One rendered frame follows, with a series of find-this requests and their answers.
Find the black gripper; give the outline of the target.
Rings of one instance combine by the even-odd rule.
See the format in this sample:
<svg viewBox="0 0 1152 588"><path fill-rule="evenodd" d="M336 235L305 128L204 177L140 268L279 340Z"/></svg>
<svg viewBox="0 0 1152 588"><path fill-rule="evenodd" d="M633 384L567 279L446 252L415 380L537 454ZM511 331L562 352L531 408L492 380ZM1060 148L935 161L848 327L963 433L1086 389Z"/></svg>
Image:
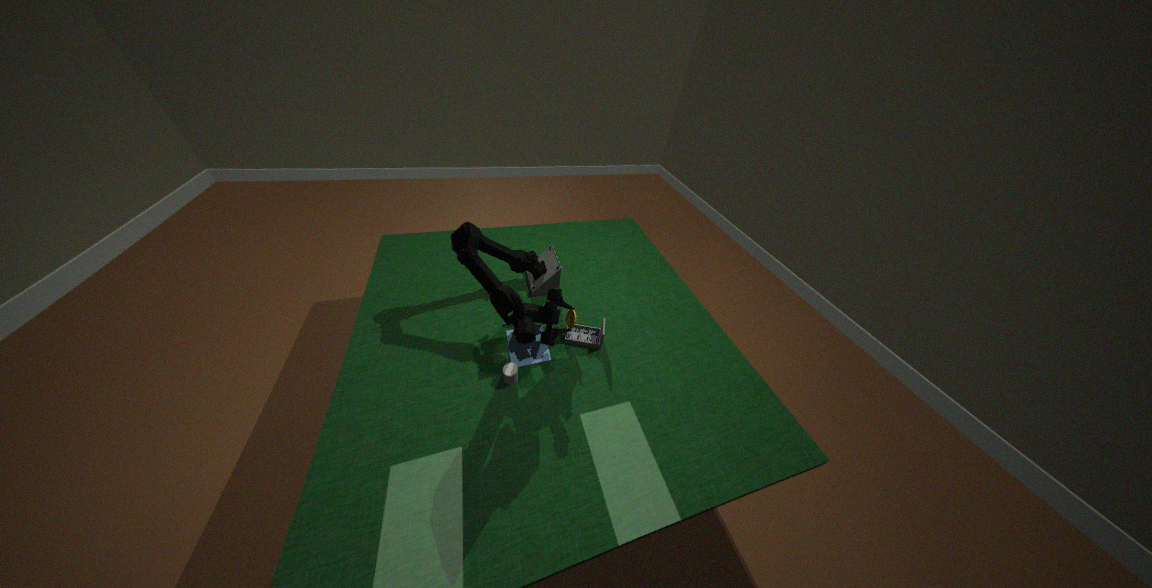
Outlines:
<svg viewBox="0 0 1152 588"><path fill-rule="evenodd" d="M548 291L547 300L550 300L550 302L558 303L558 306L560 306L560 307L564 307L567 309L575 310L575 308L573 308L573 306L568 306L564 302L563 296L561 296L561 295L562 295L562 289L551 288ZM533 321L537 322L537 323L541 323L540 322L540 317L541 317L541 306L539 306L539 308L538 308L538 306L535 304L535 317L533 317ZM543 324L546 324L546 323L543 323ZM569 332L569 331L573 331L573 330L571 329L552 329L552 324L546 324L546 331L545 332L541 331L540 342L541 344L546 344L546 345L554 345L555 339L558 338L559 334L564 333L564 332Z"/></svg>

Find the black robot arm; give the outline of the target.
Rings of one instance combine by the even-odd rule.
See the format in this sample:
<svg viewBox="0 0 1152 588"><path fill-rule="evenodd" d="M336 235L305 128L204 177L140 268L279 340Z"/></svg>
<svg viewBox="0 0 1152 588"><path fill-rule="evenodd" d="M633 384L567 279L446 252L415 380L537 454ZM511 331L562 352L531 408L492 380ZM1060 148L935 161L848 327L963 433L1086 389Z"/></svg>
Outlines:
<svg viewBox="0 0 1152 588"><path fill-rule="evenodd" d="M511 250L483 236L480 228L472 223L464 223L450 238L452 248L457 252L458 262L465 265L488 292L492 306L506 324L514 324L514 336L516 336L518 344L535 341L535 304L523 302L518 293L501 282L482 261L478 250L509 263L511 271L516 273L523 273L526 270L535 276L535 280L547 271L544 261L537 261L538 256L533 250L529 252ZM463 249L465 250L463 251ZM508 317L507 314L511 311L513 314ZM541 306L540 322L558 324L559 315L558 303L546 301L546 306Z"/></svg>

